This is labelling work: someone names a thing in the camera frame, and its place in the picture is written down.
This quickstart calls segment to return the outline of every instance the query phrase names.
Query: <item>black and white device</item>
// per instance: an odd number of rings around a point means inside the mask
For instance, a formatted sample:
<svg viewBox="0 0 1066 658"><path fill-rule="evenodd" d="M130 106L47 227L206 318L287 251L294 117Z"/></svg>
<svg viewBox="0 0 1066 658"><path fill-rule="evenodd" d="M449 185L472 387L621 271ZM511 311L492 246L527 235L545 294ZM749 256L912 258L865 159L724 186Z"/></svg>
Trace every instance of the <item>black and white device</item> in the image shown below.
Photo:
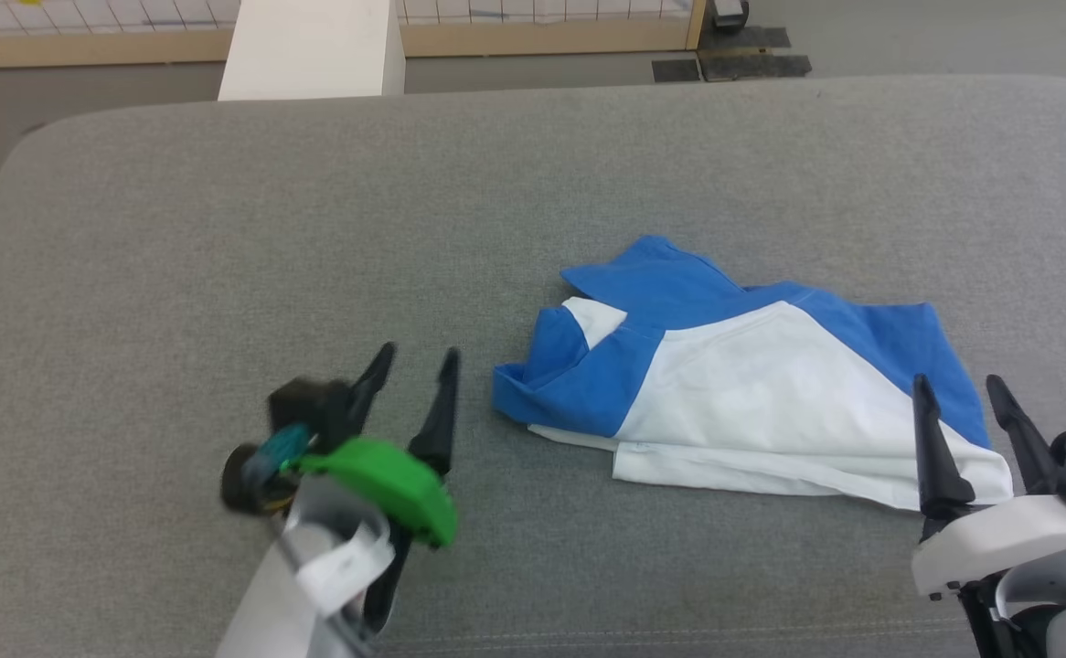
<svg viewBox="0 0 1066 658"><path fill-rule="evenodd" d="M919 508L926 517L910 561L919 594L954 592L981 658L1066 658L1066 432L1047 445L998 375L992 415L1008 433L1025 495L972 508L939 429L925 375L915 380Z"/></svg>

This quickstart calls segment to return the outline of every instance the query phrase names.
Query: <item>white tape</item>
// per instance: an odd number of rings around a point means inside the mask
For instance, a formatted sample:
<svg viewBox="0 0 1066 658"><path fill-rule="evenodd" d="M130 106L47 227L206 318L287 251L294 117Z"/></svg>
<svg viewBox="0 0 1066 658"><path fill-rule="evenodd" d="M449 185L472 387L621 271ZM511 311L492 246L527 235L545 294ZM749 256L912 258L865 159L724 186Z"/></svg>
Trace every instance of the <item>white tape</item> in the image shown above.
<svg viewBox="0 0 1066 658"><path fill-rule="evenodd" d="M303 565L296 580L321 616L330 616L375 582L392 559L387 534L376 537L360 525L349 542Z"/></svg>

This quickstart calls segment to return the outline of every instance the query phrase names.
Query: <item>gray table surface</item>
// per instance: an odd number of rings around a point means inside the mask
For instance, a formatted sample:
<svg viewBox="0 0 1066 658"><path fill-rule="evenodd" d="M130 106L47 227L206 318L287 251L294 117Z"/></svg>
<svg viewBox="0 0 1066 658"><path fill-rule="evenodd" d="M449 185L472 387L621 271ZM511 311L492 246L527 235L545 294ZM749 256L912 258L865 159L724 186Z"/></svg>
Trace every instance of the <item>gray table surface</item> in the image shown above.
<svg viewBox="0 0 1066 658"><path fill-rule="evenodd" d="M563 267L666 234L743 284L931 301L1066 429L1066 80L206 103L66 119L0 175L0 655L211 655L266 548L216 500L264 396L399 341L370 433L464 382L462 534L386 655L972 655L918 517L610 480L490 408ZM1001 438L992 431L994 438Z"/></svg>

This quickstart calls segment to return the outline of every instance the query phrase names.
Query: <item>white fabric panel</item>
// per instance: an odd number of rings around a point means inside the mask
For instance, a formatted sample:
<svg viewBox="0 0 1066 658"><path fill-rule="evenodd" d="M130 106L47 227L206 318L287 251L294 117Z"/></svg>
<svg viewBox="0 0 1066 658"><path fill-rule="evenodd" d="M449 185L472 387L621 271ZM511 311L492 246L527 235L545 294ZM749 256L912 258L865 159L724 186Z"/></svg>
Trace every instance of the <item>white fabric panel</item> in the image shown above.
<svg viewBox="0 0 1066 658"><path fill-rule="evenodd" d="M566 307L592 347L621 314L591 300ZM1005 460L940 426L976 502L1010 499ZM610 438L530 430L615 447ZM909 396L791 304L667 332L615 438L613 476L629 482L919 504Z"/></svg>

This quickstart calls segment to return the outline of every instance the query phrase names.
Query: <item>blue fabric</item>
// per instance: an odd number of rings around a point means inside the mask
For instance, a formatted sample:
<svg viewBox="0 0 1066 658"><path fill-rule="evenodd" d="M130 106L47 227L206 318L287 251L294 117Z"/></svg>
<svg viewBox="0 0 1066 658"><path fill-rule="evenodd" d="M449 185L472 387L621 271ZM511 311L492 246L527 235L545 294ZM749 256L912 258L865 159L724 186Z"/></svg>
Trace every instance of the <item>blue fabric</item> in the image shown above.
<svg viewBox="0 0 1066 658"><path fill-rule="evenodd" d="M942 419L969 442L990 447L980 396L930 304L851 304L791 280L742 288L708 259L658 236L639 239L604 266L570 268L562 277L591 299L624 310L626 320L587 350L574 314L543 310L528 362L497 367L492 378L492 406L517 421L612 437L666 330L721 322L785 301L905 395L915 375L925 373Z"/></svg>

